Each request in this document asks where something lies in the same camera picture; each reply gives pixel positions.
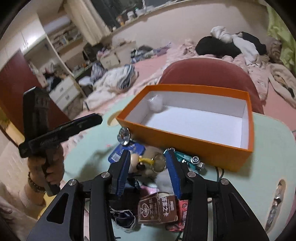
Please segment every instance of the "wall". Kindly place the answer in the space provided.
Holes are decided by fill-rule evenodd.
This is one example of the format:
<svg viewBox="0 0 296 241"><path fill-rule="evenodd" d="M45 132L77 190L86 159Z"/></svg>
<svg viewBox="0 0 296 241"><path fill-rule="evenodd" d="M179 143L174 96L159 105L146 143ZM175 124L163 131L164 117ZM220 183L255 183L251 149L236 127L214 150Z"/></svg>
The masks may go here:
<svg viewBox="0 0 296 241"><path fill-rule="evenodd" d="M45 71L45 67L48 66L50 62L53 64L60 63L46 39L28 52L25 55L25 59L31 61L41 73Z"/></svg>
<svg viewBox="0 0 296 241"><path fill-rule="evenodd" d="M245 1L189 1L165 7L135 23L118 29L111 38L136 41L137 46L153 48L168 42L184 43L186 38L198 42L210 35L215 26L225 26L231 34L248 32L265 42L268 27L266 7Z"/></svg>

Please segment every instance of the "table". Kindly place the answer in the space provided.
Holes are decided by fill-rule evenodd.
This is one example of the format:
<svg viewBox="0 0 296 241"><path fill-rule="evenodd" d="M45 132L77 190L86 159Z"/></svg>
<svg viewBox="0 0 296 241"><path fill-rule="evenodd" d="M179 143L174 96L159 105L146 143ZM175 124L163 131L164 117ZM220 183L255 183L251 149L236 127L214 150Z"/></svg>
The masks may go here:
<svg viewBox="0 0 296 241"><path fill-rule="evenodd" d="M93 127L88 134L77 144L65 160L64 180L75 178L85 181L107 171L109 168L108 156L118 145L117 134L120 125L110 127L108 118L118 110L123 109L132 96L117 103L103 116L100 126ZM280 180L286 183L284 199L279 216L269 232L270 241L273 241L285 227L290 213L296 187L296 146L294 137L286 125L268 116L253 113L255 145L254 152L241 170L237 173L225 171L223 177L229 179L240 195L245 199L255 213L262 226L265 227L276 187ZM216 169L206 165L205 179L216 180ZM213 220L210 214L212 206L209 204L208 240L213 239ZM138 231L125 233L120 227L113 225L116 237L125 240L142 241L171 240L177 237L176 233L168 232L164 225L142 225Z"/></svg>

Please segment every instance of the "card with chinese text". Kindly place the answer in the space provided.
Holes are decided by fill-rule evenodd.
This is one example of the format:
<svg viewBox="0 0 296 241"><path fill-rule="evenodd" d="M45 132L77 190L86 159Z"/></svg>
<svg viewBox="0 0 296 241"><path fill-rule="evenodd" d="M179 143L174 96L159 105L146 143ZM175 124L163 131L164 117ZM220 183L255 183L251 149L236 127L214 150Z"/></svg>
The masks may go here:
<svg viewBox="0 0 296 241"><path fill-rule="evenodd" d="M169 223L178 220L176 198L167 193L154 193L141 198L138 204L139 223Z"/></svg>

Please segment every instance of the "hand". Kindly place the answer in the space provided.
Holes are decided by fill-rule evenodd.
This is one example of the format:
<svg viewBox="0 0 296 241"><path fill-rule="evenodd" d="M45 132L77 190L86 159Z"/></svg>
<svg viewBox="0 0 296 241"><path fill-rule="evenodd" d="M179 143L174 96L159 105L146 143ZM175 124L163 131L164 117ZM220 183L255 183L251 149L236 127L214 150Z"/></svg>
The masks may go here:
<svg viewBox="0 0 296 241"><path fill-rule="evenodd" d="M47 168L46 172L48 173L46 181L50 184L59 185L60 181L64 176L64 157L63 157L63 148L61 145L57 148L53 156L53 165ZM45 186L44 173L41 166L45 164L45 158L41 157L29 157L28 158L28 167L31 172L30 177L32 181L40 187Z"/></svg>

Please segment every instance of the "metal ring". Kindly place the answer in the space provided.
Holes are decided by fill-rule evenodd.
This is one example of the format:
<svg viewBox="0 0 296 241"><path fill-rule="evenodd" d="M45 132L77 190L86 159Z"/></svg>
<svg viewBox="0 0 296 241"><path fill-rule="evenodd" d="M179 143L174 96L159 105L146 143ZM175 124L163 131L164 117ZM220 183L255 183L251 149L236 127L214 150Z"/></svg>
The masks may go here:
<svg viewBox="0 0 296 241"><path fill-rule="evenodd" d="M158 153L158 154L156 154L153 158L151 158L151 160L153 160L156 156L159 156L159 155L163 155L163 154ZM155 170L154 170L154 165L151 165L151 170L152 170L154 173L161 173L161 172L163 172L166 168L167 168L167 166L166 166L166 162L165 162L165 166L164 166L163 170L160 171L160 172L155 171Z"/></svg>

